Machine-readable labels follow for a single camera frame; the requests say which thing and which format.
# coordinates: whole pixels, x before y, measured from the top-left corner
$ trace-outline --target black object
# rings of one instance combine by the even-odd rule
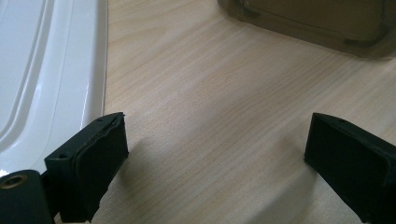
[[[47,172],[26,170],[0,178],[0,223],[91,221],[108,185],[128,157],[124,115],[101,117],[46,159]]]
[[[358,126],[315,113],[305,161],[362,222],[396,223],[396,147]]]

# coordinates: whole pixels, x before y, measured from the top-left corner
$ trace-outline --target white plastic edge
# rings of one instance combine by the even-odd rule
[[[44,23],[50,20],[49,29],[40,27],[15,119],[0,136],[0,175],[23,169],[43,173],[44,158],[103,116],[107,1],[36,3],[45,4],[42,17]]]

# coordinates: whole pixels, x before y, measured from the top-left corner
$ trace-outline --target wood grain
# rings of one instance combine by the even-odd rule
[[[215,0],[109,0],[106,114],[130,157],[92,223],[361,223],[304,163],[313,112],[396,144],[396,61],[229,18]]]

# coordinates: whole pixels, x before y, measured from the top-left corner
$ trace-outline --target wooden table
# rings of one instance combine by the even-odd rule
[[[313,112],[396,144],[396,61],[235,21],[216,0],[109,0],[105,113],[130,156],[97,223],[361,223],[304,163]]]

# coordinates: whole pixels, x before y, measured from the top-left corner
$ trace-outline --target light wood surface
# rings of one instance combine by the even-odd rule
[[[130,156],[99,223],[361,223],[304,163],[313,112],[396,144],[396,61],[229,18],[216,0],[109,0],[105,113]]]

